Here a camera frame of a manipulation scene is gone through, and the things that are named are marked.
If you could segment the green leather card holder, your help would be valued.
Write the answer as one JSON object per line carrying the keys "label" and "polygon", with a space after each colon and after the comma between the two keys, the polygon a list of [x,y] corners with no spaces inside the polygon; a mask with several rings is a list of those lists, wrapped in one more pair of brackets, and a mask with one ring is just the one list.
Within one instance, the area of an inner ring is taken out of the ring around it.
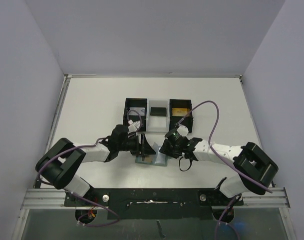
{"label": "green leather card holder", "polygon": [[152,146],[152,149],[156,152],[155,155],[149,155],[145,157],[151,157],[153,158],[153,163],[143,163],[141,160],[144,158],[144,156],[137,156],[135,158],[136,164],[145,164],[145,165],[152,165],[152,166],[159,166],[159,167],[166,167],[168,162],[168,156],[166,156],[163,153],[160,153],[160,146],[155,142]]}

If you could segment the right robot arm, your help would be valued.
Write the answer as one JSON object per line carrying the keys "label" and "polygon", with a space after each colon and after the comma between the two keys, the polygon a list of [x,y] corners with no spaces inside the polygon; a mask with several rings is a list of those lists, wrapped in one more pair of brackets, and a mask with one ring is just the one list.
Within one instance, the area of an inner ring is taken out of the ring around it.
{"label": "right robot arm", "polygon": [[216,187],[229,199],[244,192],[261,196],[270,193],[269,186],[279,170],[277,164],[253,142],[244,146],[216,144],[198,137],[188,139],[176,129],[165,134],[160,152],[175,159],[211,161],[229,166],[237,175],[225,177]]}

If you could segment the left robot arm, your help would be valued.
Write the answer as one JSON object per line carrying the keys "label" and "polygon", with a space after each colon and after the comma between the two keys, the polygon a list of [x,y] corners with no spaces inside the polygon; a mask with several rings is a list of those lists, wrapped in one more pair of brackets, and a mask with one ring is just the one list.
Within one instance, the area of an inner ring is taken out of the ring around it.
{"label": "left robot arm", "polygon": [[135,157],[153,156],[156,152],[145,134],[135,126],[117,125],[111,135],[99,138],[94,144],[76,144],[63,137],[37,162],[37,179],[43,184],[83,197],[92,186],[76,174],[82,162],[108,163],[120,152]]}

